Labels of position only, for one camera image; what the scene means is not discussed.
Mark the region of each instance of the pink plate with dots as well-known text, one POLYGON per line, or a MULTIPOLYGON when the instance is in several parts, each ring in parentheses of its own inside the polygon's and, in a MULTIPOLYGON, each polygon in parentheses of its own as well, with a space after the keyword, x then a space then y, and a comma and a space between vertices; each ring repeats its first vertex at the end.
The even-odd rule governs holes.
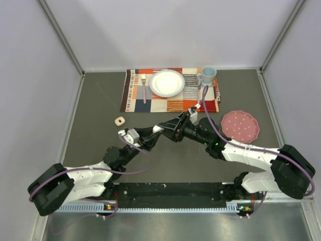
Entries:
POLYGON ((238 142, 249 144, 260 132, 257 120, 249 113, 235 110, 227 113, 222 121, 222 132, 238 142))

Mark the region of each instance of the cable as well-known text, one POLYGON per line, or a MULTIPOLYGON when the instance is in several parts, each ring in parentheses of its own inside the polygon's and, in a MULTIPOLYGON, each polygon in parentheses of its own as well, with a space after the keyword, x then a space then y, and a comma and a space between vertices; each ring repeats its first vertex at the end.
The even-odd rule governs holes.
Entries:
MULTIPOLYGON (((105 204, 105 205, 114 206, 114 207, 115 207, 115 211, 114 211, 112 214, 108 215, 108 216, 104 216, 104 220, 105 220, 105 218, 113 217, 113 216, 116 214, 116 212, 118 211, 118 206, 117 206, 115 203, 110 203, 110 202, 100 201, 100 200, 92 200, 92 199, 88 199, 88 198, 83 198, 82 200, 84 200, 84 201, 90 201, 90 202, 98 202, 98 203, 103 203, 103 204, 105 204)), ((50 224, 49 224, 49 226, 50 226, 50 231, 51 231, 51 233, 52 233, 54 236, 59 236, 59 235, 61 235, 66 229, 68 229, 71 225, 75 224, 75 223, 78 222, 79 220, 81 220, 81 219, 83 219, 83 218, 85 218, 85 217, 97 216, 97 215, 98 215, 98 214, 94 214, 94 213, 90 213, 90 214, 83 215, 83 216, 81 216, 81 217, 79 217, 79 218, 71 221, 69 224, 67 224, 67 225, 66 225, 62 230, 60 230, 59 232, 54 231, 53 221, 51 220, 51 221, 50 221, 50 224)))
POLYGON ((97 170, 97 171, 107 171, 107 172, 111 172, 111 173, 115 173, 115 174, 122 174, 122 175, 134 175, 134 174, 139 174, 139 173, 142 173, 142 172, 145 172, 147 170, 149 170, 152 166, 154 166, 155 164, 155 161, 152 157, 152 155, 150 153, 148 153, 147 151, 143 150, 143 149, 140 149, 139 147, 137 146, 134 146, 133 144, 127 142, 123 137, 119 136, 119 139, 124 142, 125 144, 135 148, 136 150, 144 153, 145 155, 147 155, 151 160, 152 160, 152 163, 146 167, 145 169, 142 169, 140 171, 136 171, 136 172, 118 172, 118 171, 113 171, 113 170, 110 170, 110 169, 106 169, 106 168, 98 168, 98 167, 94 167, 94 168, 89 168, 89 167, 79 167, 79 168, 73 168, 73 169, 69 169, 69 170, 65 170, 65 171, 62 171, 60 173, 57 173, 56 175, 52 176, 51 178, 49 178, 48 180, 46 180, 45 182, 43 182, 42 184, 39 185, 39 187, 37 187, 30 195, 29 197, 29 202, 32 202, 32 198, 35 196, 35 194, 37 192, 39 192, 39 190, 41 188, 43 188, 45 185, 47 185, 49 182, 51 182, 52 180, 56 179, 57 177, 60 177, 66 173, 69 173, 69 172, 77 172, 77 171, 84 171, 84 170, 97 170))
MULTIPOLYGON (((207 108, 206 108, 206 104, 205 104, 205 95, 207 93, 207 90, 208 90, 208 85, 206 85, 203 89, 203 93, 202 93, 202 102, 203 102, 203 107, 204 107, 204 110, 205 110, 205 114, 206 114, 206 117, 207 119, 209 120, 212 128, 214 129, 214 131, 216 132, 216 134, 219 136, 219 138, 221 138, 224 142, 234 146, 234 147, 238 147, 238 148, 241 148, 241 149, 246 149, 245 147, 243 146, 240 146, 238 144, 235 144, 235 143, 232 143, 230 141, 228 141, 227 139, 225 139, 221 133, 219 133, 219 131, 215 128, 211 118, 210 118, 210 115, 207 111, 207 108)), ((273 155, 278 155, 279 157, 282 157, 284 159, 286 159, 287 161, 289 161, 290 163, 292 163, 293 165, 295 165, 306 177, 307 179, 309 180, 310 184, 311 184, 311 191, 307 194, 305 194, 304 196, 310 196, 314 193, 315 191, 315 184, 312 180, 312 178, 310 177, 309 173, 306 172, 306 170, 301 167, 298 163, 296 163, 294 160, 292 160, 290 157, 287 157, 286 155, 282 154, 282 153, 278 153, 278 152, 274 152, 274 151, 271 151, 271 150, 263 150, 263 149, 258 149, 258 148, 251 148, 252 151, 256 151, 256 152, 266 152, 266 153, 270 153, 270 154, 273 154, 273 155)))
POLYGON ((255 196, 254 196, 253 193, 251 194, 251 198, 252 198, 251 206, 254 207, 254 205, 255 205, 255 196))
POLYGON ((262 204, 263 204, 263 202, 265 200, 266 194, 267 194, 267 192, 264 193, 261 202, 259 203, 257 208, 251 214, 248 215, 248 218, 252 217, 255 213, 257 213, 257 211, 260 209, 260 207, 262 206, 262 204))

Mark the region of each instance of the striped placemat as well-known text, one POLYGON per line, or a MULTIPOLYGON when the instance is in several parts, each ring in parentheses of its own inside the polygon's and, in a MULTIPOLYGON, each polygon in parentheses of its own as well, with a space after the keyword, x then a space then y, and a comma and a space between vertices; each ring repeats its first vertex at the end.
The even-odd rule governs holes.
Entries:
MULTIPOLYGON (((163 69, 128 69, 124 85, 121 112, 181 112, 195 105, 202 97, 203 88, 198 86, 197 74, 202 68, 169 68, 182 74, 185 87, 176 96, 164 98, 152 92, 149 80, 154 73, 163 69), (141 74, 146 75, 146 104, 143 103, 141 74)), ((217 78, 213 81, 205 97, 206 107, 209 112, 218 112, 220 92, 217 78)))

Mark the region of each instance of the mug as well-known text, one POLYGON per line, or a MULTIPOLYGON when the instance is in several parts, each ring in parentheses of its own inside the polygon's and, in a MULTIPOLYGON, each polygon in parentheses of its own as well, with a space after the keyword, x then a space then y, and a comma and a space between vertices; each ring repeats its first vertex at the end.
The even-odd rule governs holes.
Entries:
POLYGON ((212 66, 205 66, 202 68, 202 73, 197 74, 197 78, 203 86, 211 86, 213 85, 213 80, 215 78, 216 72, 216 68, 212 66))

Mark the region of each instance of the silver fork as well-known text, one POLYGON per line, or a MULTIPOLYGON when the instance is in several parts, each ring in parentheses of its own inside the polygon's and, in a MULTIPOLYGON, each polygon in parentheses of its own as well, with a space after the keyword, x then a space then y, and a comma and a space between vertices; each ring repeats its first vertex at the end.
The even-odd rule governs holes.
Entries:
POLYGON ((143 98, 144 98, 144 104, 146 104, 146 75, 145 74, 141 74, 141 83, 142 83, 142 94, 143 94, 143 98))

